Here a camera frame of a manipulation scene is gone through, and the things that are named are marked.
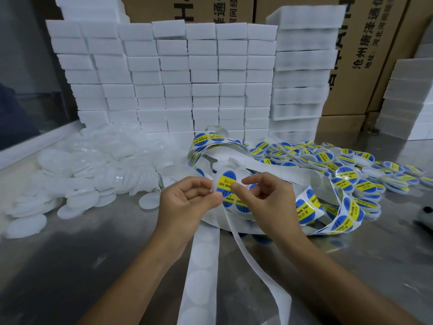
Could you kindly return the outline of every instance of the stainless steel table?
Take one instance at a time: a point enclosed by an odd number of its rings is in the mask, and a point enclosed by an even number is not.
[[[405,142],[386,135],[320,136],[340,147],[366,151],[378,160],[413,164],[433,175],[433,140]],[[74,324],[146,245],[157,212],[138,206],[142,194],[117,196],[114,203],[82,216],[49,215],[38,235],[0,243],[0,324]],[[347,235],[315,237],[323,251],[390,297],[415,317],[433,324],[433,237],[413,224],[418,211],[433,206],[433,189],[417,186],[404,196],[386,192],[382,215],[364,220]],[[290,324],[338,321],[312,287],[273,244],[251,235],[244,243],[261,267],[292,296]],[[142,324],[176,324],[191,251],[169,270]],[[217,323],[278,324],[267,287],[248,266],[233,237],[221,231]]]

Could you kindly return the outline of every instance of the left hand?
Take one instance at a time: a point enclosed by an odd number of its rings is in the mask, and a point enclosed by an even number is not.
[[[162,191],[152,240],[165,246],[172,262],[182,256],[203,215],[223,202],[223,195],[211,193],[211,187],[207,178],[187,177]]]

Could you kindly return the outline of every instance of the right hand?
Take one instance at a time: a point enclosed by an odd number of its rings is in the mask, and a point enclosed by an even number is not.
[[[251,210],[260,228],[273,240],[305,236],[296,212],[296,197],[290,183],[268,172],[242,179],[251,190],[234,182],[232,192]]]

